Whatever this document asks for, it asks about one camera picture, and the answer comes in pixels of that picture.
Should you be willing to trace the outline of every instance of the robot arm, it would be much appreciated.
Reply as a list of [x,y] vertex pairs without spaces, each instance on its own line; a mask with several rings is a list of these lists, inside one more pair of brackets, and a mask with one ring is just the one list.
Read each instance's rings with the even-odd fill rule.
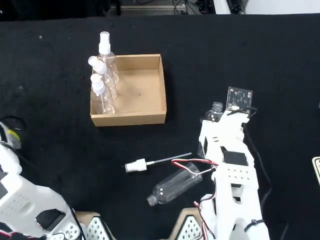
[[[211,176],[215,203],[203,201],[201,214],[217,240],[270,239],[260,209],[254,158],[243,142],[242,124],[249,121],[251,100],[252,91],[229,87],[219,121],[202,121],[200,154],[218,166]],[[210,231],[206,229],[206,235],[213,239]]]
[[67,240],[81,237],[63,197],[20,176],[22,168],[16,155],[19,143],[18,135],[0,122],[0,222],[26,236],[49,238],[63,233]]

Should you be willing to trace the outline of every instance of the black tabletop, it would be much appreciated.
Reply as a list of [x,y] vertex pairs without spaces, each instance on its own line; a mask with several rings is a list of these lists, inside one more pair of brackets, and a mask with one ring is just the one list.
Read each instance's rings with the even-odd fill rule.
[[[211,191],[210,176],[150,207],[154,185],[177,168],[127,174],[124,164],[196,153],[199,118],[212,102],[225,102],[228,86],[250,89],[258,113],[248,129],[273,185],[263,213],[270,235],[279,239],[288,222],[286,239],[316,239],[319,22],[320,15],[202,15],[0,23],[0,117],[25,119],[21,153],[38,171],[22,162],[22,175],[76,210],[99,212],[120,240],[167,238],[181,209]],[[101,31],[110,32],[117,55],[161,54],[165,124],[93,125],[87,60]],[[268,185],[256,163],[262,196]]]

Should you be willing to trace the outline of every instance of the empty plastic bottle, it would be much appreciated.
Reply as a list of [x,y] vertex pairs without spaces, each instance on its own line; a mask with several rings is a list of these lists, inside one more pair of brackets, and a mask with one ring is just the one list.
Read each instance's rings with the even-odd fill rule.
[[113,75],[109,74],[108,68],[106,64],[104,64],[103,61],[100,61],[96,56],[91,56],[88,60],[88,63],[92,66],[93,70],[102,76],[102,80],[104,81],[104,84],[108,86],[108,88],[111,91],[112,98],[117,98],[117,89],[116,89],[116,83],[115,79],[113,78]]
[[209,120],[212,122],[219,122],[223,112],[223,103],[214,101],[212,108],[207,111],[202,120]]
[[116,55],[111,51],[110,34],[107,31],[100,33],[99,56],[113,74],[115,84],[119,82],[119,74],[116,65]]
[[99,74],[91,75],[91,101],[96,114],[114,114],[115,105],[110,89]]
[[[186,167],[194,173],[199,173],[198,168],[191,162]],[[167,204],[201,181],[201,175],[195,175],[185,169],[180,169],[157,184],[153,188],[153,193],[147,197],[147,201],[150,206]]]

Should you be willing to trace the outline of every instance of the white spray nozzle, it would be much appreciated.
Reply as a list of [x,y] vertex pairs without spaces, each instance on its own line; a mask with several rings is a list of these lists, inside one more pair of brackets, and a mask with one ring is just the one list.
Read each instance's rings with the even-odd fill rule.
[[103,61],[100,61],[96,56],[89,57],[88,63],[99,75],[106,74],[108,72],[106,64]]
[[130,162],[124,165],[125,171],[127,173],[135,171],[145,171],[147,170],[146,160],[144,158],[138,159],[137,161]]
[[90,77],[91,80],[91,86],[92,86],[92,90],[94,91],[95,94],[102,94],[106,87],[104,82],[102,81],[102,78],[99,74],[94,73],[91,75]]
[[97,64],[98,61],[99,60],[98,60],[98,58],[96,56],[91,56],[88,59],[88,64],[93,67],[93,66],[95,66]]
[[102,31],[100,33],[100,43],[109,44],[110,43],[110,33],[107,31]]
[[107,31],[100,33],[99,53],[108,55],[111,52],[110,34]]

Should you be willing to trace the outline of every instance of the cardboard box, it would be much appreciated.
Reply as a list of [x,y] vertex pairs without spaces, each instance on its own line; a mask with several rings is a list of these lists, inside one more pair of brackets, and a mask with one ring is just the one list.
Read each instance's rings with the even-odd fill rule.
[[90,104],[95,126],[163,124],[167,102],[160,54],[117,55],[119,83],[114,100],[115,114],[96,114]]

